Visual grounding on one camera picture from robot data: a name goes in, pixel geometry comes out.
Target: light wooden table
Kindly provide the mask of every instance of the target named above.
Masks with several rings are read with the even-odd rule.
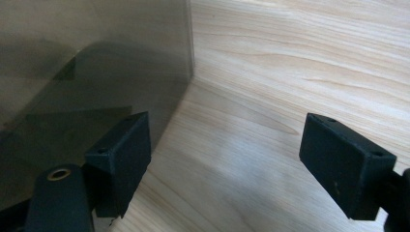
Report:
[[[111,231],[382,231],[299,161],[308,112],[410,166],[410,2],[192,0],[195,76]]]

